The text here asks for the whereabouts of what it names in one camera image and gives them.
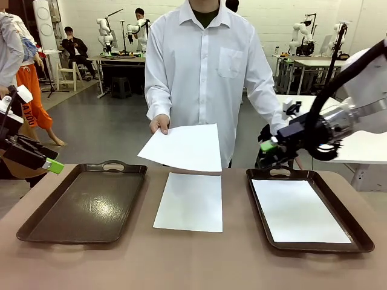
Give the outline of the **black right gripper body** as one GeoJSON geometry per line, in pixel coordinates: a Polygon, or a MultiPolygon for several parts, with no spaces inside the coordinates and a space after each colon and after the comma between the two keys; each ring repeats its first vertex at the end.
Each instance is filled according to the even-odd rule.
{"type": "Polygon", "coordinates": [[[289,125],[278,130],[278,144],[286,149],[310,149],[318,146],[318,120],[306,118],[291,120],[289,125]]]}

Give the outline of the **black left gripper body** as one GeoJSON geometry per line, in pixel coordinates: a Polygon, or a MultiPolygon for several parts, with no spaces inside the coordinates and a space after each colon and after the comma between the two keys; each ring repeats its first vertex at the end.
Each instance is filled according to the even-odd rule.
{"type": "Polygon", "coordinates": [[[21,134],[14,136],[7,135],[1,138],[1,157],[6,158],[22,158],[23,151],[21,150],[21,134]]]}

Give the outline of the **person's right hand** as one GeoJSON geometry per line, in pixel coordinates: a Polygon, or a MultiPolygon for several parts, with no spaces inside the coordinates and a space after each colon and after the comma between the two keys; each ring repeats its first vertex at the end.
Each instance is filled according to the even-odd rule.
{"type": "Polygon", "coordinates": [[[169,124],[169,117],[166,114],[159,114],[151,120],[149,128],[152,134],[155,134],[157,131],[160,131],[162,134],[167,135],[169,124]]]}

